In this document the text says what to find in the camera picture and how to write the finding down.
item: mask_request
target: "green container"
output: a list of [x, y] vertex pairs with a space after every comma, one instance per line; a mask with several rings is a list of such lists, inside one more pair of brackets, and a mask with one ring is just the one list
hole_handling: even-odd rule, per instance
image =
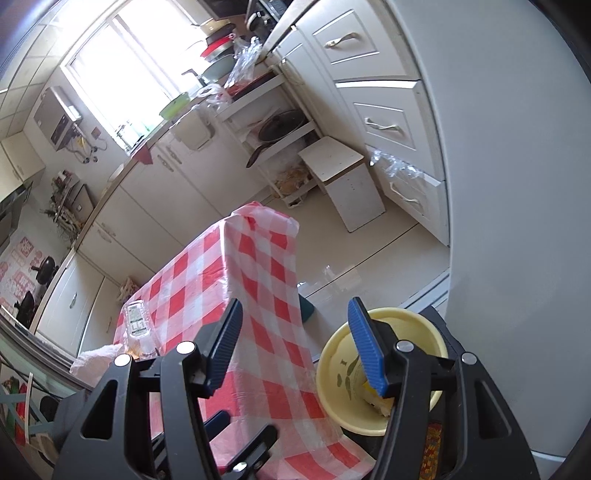
[[172, 120], [177, 113], [189, 104], [190, 101], [191, 99], [187, 92], [181, 93], [162, 109], [160, 116], [165, 120]]

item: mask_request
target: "red lid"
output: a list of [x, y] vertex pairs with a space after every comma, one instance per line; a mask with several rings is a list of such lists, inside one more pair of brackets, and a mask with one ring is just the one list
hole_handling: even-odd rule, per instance
[[208, 46], [205, 50], [203, 50], [203, 53], [201, 54], [201, 56], [203, 58], [207, 57], [211, 52], [213, 52], [216, 48], [224, 45], [224, 43], [228, 43], [232, 41], [232, 34], [226, 36], [226, 37], [222, 37], [219, 40], [216, 40], [215, 42], [213, 42], [210, 46]]

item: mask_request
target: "screw head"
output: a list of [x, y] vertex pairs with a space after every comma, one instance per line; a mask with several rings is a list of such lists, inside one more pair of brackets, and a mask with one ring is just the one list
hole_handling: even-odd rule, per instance
[[187, 355], [195, 350], [195, 344], [193, 342], [180, 342], [177, 345], [177, 352], [182, 355]]
[[408, 340], [400, 340], [397, 344], [396, 344], [396, 350], [399, 350], [401, 352], [412, 352], [414, 350], [414, 345], [412, 342], [409, 342]]
[[236, 473], [242, 472], [246, 468], [246, 462], [240, 462], [232, 470]]
[[117, 365], [118, 367], [124, 367], [125, 365], [127, 365], [129, 362], [131, 362], [131, 355], [127, 354], [127, 353], [123, 353], [122, 355], [119, 355], [116, 359], [115, 359], [115, 365]]
[[462, 362], [466, 365], [474, 365], [478, 361], [478, 357], [470, 352], [465, 352], [462, 354]]

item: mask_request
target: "blue gripper pad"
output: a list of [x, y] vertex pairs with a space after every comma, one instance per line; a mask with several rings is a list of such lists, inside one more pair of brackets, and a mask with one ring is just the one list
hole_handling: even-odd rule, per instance
[[383, 397], [388, 388], [384, 368], [384, 360], [388, 355], [388, 350], [384, 345], [380, 345], [382, 342], [376, 338], [377, 332], [372, 328], [374, 320], [369, 317], [359, 297], [349, 300], [347, 317], [349, 329], [353, 335], [353, 341], [355, 341], [369, 385], [380, 397]]
[[230, 301], [219, 323], [221, 329], [207, 355], [207, 384], [212, 394], [222, 386], [234, 353], [242, 329], [242, 304], [238, 300]]

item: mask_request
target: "refrigerator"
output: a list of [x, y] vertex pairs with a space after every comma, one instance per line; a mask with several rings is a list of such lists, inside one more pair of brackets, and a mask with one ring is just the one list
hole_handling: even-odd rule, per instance
[[548, 8], [566, 2], [387, 1], [417, 57], [444, 155], [447, 325], [507, 399], [541, 477], [586, 478], [588, 36], [571, 28], [576, 12]]

